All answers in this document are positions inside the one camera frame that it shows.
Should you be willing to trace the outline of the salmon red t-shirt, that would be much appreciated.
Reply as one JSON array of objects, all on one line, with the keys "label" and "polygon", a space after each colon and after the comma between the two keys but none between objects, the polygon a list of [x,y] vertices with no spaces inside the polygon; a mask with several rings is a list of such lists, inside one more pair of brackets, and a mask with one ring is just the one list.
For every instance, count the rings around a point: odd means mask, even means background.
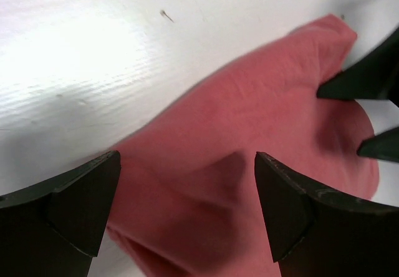
[{"label": "salmon red t-shirt", "polygon": [[357,38],[334,15],[217,70],[117,145],[122,170],[107,231],[147,276],[279,276],[254,178],[265,152],[369,199],[378,163],[354,101],[322,100]]}]

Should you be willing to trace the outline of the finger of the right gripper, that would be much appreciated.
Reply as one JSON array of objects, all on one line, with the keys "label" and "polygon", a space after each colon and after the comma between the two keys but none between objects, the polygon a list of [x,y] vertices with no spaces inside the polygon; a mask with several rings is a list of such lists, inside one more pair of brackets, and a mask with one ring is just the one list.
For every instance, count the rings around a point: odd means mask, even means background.
[{"label": "finger of the right gripper", "polygon": [[389,162],[398,162],[398,127],[364,140],[357,155]]},{"label": "finger of the right gripper", "polygon": [[389,100],[398,105],[398,30],[363,59],[320,85],[317,97]]}]

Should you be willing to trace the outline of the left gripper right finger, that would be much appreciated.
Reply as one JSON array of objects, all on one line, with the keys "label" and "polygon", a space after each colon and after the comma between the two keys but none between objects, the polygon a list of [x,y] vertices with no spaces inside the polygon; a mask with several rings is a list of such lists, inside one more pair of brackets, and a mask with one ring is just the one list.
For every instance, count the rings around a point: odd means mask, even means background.
[{"label": "left gripper right finger", "polygon": [[263,152],[254,171],[281,275],[398,275],[397,207],[338,191]]}]

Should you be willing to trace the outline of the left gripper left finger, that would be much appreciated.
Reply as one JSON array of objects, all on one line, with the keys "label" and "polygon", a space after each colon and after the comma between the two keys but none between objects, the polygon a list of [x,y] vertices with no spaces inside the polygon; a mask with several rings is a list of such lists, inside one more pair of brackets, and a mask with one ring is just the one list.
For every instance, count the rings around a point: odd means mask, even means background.
[{"label": "left gripper left finger", "polygon": [[1,276],[87,276],[121,171],[118,151],[1,196]]}]

